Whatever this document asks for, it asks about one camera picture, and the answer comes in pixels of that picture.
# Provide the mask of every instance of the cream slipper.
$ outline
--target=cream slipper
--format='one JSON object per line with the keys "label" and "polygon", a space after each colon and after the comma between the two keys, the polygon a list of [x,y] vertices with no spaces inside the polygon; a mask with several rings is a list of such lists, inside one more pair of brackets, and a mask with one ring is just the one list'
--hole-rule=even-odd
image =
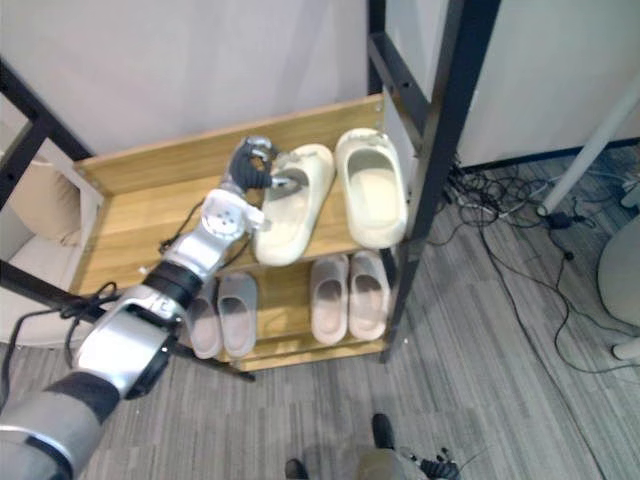
{"label": "cream slipper", "polygon": [[361,340],[380,338],[389,315],[389,282],[380,257],[369,251],[351,258],[349,331]]}
{"label": "cream slipper", "polygon": [[311,332],[320,343],[333,345],[347,333],[346,255],[316,260],[311,267]]}
{"label": "cream slipper", "polygon": [[262,211],[271,227],[255,235],[254,249],[260,263],[283,266],[295,262],[307,248],[335,175],[333,156],[323,145],[303,145],[279,157],[273,175],[294,178],[299,187],[266,191]]}
{"label": "cream slipper", "polygon": [[353,239],[367,248],[400,242],[407,226],[407,201],[389,137],[371,128],[349,130],[338,140],[335,160]]}

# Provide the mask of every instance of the gray slipper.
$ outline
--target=gray slipper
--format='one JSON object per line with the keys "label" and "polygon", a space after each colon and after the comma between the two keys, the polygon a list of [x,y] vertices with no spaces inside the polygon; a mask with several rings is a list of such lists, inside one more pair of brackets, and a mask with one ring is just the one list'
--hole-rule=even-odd
{"label": "gray slipper", "polygon": [[186,315],[191,346],[198,358],[215,357],[222,350],[220,318],[212,305],[215,279],[202,287]]}
{"label": "gray slipper", "polygon": [[228,275],[220,282],[218,313],[224,348],[231,357],[244,357],[256,344],[256,281],[246,273]]}

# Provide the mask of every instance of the power adapter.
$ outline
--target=power adapter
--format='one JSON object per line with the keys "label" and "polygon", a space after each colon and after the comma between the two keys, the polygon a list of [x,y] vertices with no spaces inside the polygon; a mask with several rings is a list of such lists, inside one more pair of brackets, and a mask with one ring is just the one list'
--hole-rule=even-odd
{"label": "power adapter", "polygon": [[545,217],[547,225],[551,230],[564,230],[569,228],[572,223],[572,218],[564,212],[550,213]]}

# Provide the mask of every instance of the shoe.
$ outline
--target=shoe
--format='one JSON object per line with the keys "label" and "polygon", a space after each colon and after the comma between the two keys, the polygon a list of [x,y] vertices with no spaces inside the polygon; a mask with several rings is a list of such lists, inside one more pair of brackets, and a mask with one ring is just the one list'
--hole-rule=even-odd
{"label": "shoe", "polygon": [[309,244],[335,176],[333,155],[324,145],[304,145],[279,157],[272,173],[291,177],[298,186],[267,189],[262,211],[271,227],[256,234],[254,251],[258,262],[284,266],[300,258]]}
{"label": "shoe", "polygon": [[246,273],[227,275],[220,282],[218,314],[224,348],[234,358],[244,357],[256,344],[256,281]]}
{"label": "shoe", "polygon": [[311,267],[311,332],[326,345],[338,343],[347,333],[346,255],[331,255],[316,260]]}
{"label": "shoe", "polygon": [[309,474],[303,463],[297,458],[292,458],[284,467],[284,474],[287,479],[309,480]]}
{"label": "shoe", "polygon": [[185,318],[191,346],[198,358],[212,358],[222,350],[220,318],[212,305],[215,283],[212,279],[202,287]]}
{"label": "shoe", "polygon": [[371,419],[371,429],[373,430],[373,443],[375,443],[376,448],[395,449],[393,428],[389,417],[384,413],[376,413]]}
{"label": "shoe", "polygon": [[407,200],[389,137],[371,128],[349,130],[338,140],[335,161],[353,239],[375,249],[400,242],[407,227]]}
{"label": "shoe", "polygon": [[370,251],[351,258],[349,331],[361,340],[380,338],[389,315],[389,282],[382,260]]}

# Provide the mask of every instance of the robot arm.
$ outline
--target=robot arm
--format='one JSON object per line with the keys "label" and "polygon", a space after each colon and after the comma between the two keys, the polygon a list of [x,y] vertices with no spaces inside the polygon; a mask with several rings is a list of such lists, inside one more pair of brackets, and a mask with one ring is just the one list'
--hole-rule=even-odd
{"label": "robot arm", "polygon": [[207,196],[198,226],[100,318],[72,372],[0,417],[3,478],[79,476],[120,400],[145,395],[159,379],[190,303],[229,247],[262,225],[262,212],[247,203],[245,192],[288,182],[269,174],[277,153],[265,137],[245,138],[220,186]]}

